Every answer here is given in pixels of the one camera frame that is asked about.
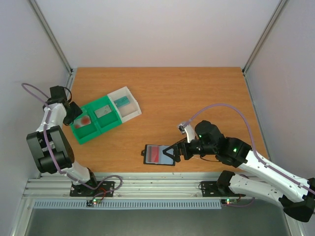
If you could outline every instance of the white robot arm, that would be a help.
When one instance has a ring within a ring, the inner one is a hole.
[[[86,185],[96,187],[96,178],[88,168],[74,160],[72,148],[62,131],[63,124],[73,123],[82,110],[67,99],[64,87],[51,87],[50,93],[41,125],[27,135],[30,151],[41,173],[59,172],[72,181],[78,192],[90,195],[93,191]]]
[[[225,137],[217,126],[203,120],[195,127],[182,122],[178,128],[187,138],[163,151],[164,155],[176,162],[180,155],[189,160],[194,155],[215,155],[225,165],[252,173],[265,182],[254,181],[223,171],[217,186],[221,192],[228,194],[231,190],[236,194],[245,194],[268,201],[280,207],[294,219],[308,222],[315,208],[315,179],[298,177],[272,163],[252,147],[237,139]]]

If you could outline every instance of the wooden table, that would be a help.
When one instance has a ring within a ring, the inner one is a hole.
[[[214,103],[228,103],[248,119],[257,150],[266,155],[264,143],[240,68],[78,68],[72,87],[73,100],[85,105],[127,86],[138,101],[142,114],[80,145],[69,127],[64,127],[75,159],[93,172],[220,172],[236,169],[197,158],[176,166],[144,165],[140,155],[145,144],[172,145],[183,138],[177,125],[197,111]],[[211,108],[192,125],[203,119],[218,126],[229,137],[250,144],[241,117],[226,107]]]

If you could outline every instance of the aluminum frame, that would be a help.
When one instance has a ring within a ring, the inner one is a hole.
[[[221,172],[196,172],[196,173],[95,173],[97,180],[105,176],[120,175],[124,184],[114,192],[110,199],[116,200],[215,200],[221,197],[203,198],[198,186],[201,181],[216,181]],[[252,180],[259,178],[244,173]],[[90,198],[69,196],[71,181],[58,174],[42,174],[40,178],[29,179],[19,205],[16,220],[13,224],[11,236],[24,236],[29,220],[38,199],[64,199],[86,200]],[[285,216],[291,234],[305,236],[303,224]]]

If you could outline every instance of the purple cable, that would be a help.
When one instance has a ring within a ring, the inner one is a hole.
[[[270,165],[266,165],[266,162],[261,159],[258,154],[257,154],[257,150],[256,150],[256,145],[255,145],[255,142],[254,142],[254,138],[253,138],[253,135],[252,135],[252,130],[250,128],[250,125],[247,121],[247,119],[245,118],[245,116],[241,113],[241,111],[239,111],[236,107],[233,107],[229,104],[225,104],[225,103],[217,103],[217,104],[213,104],[213,105],[210,105],[210,106],[207,106],[203,109],[201,109],[199,112],[197,112],[195,115],[193,115],[187,122],[185,122],[185,124],[183,125],[183,127],[185,128],[187,125],[189,125],[193,119],[195,119],[200,113],[202,113],[203,111],[209,109],[209,108],[212,108],[212,107],[229,107],[233,110],[235,110],[241,117],[242,119],[244,120],[244,123],[247,127],[247,130],[248,130],[248,133],[250,135],[250,139],[251,139],[251,143],[252,143],[252,151],[255,155],[255,157],[257,158],[258,161],[260,161],[263,165],[265,165],[266,167],[270,168],[271,170],[273,170],[274,172],[278,173],[279,175],[283,176],[284,178],[292,181],[293,183],[295,183],[296,185],[306,189],[307,191],[311,192],[312,194],[315,195],[315,191],[313,191],[312,189],[306,187],[305,185],[301,184],[300,182],[296,181],[295,179],[291,178],[290,176],[287,176],[286,174],[282,173],[281,171],[277,170],[276,168],[274,168],[273,166],[270,166]]]
[[[35,98],[36,98],[37,100],[39,100],[41,103],[43,103],[43,104],[47,107],[47,109],[48,109],[48,113],[47,113],[46,120],[45,120],[45,124],[44,124],[44,129],[43,129],[44,140],[45,140],[47,149],[48,149],[48,151],[49,151],[49,154],[50,154],[50,156],[51,156],[51,159],[53,160],[53,162],[54,162],[54,164],[55,164],[55,167],[56,167],[57,171],[59,172],[59,174],[61,174],[61,175],[66,175],[66,176],[67,176],[68,178],[70,178],[71,180],[73,180],[73,181],[75,181],[75,182],[79,182],[80,184],[82,184],[82,185],[84,185],[85,187],[87,187],[87,188],[89,188],[89,189],[92,189],[92,190],[98,189],[98,188],[101,186],[101,184],[102,184],[105,180],[107,180],[107,179],[109,179],[109,178],[112,178],[112,177],[116,177],[116,178],[118,178],[118,179],[120,180],[120,184],[119,184],[116,188],[114,188],[114,189],[112,189],[112,190],[109,190],[109,191],[107,191],[107,192],[110,193],[110,192],[113,192],[113,191],[119,189],[119,188],[122,186],[122,184],[123,184],[123,179],[122,179],[120,176],[117,176],[117,175],[107,176],[107,177],[105,177],[105,178],[98,184],[97,187],[93,188],[93,187],[87,185],[86,183],[84,183],[84,182],[82,182],[82,181],[80,181],[80,180],[78,180],[78,179],[72,177],[72,176],[69,175],[67,172],[63,172],[63,171],[60,169],[60,166],[58,165],[58,162],[57,162],[57,160],[56,160],[56,158],[55,158],[55,155],[54,155],[54,153],[53,153],[53,150],[51,149],[51,146],[50,146],[49,140],[48,140],[48,136],[47,136],[47,122],[49,121],[49,118],[50,118],[50,115],[51,115],[51,109],[50,109],[49,105],[48,105],[44,100],[42,100],[42,99],[41,99],[40,97],[38,97],[36,94],[34,94],[34,93],[32,93],[31,91],[29,91],[29,90],[26,88],[26,86],[30,86],[30,87],[36,89],[37,91],[39,91],[41,94],[43,94],[43,95],[44,95],[45,97],[47,97],[47,98],[48,98],[48,96],[47,96],[43,91],[41,91],[39,88],[35,87],[34,85],[30,85],[30,84],[28,84],[28,83],[22,83],[21,86],[22,86],[22,88],[24,88],[24,90],[25,90],[26,92],[28,92],[30,95],[32,95],[33,97],[35,97]]]

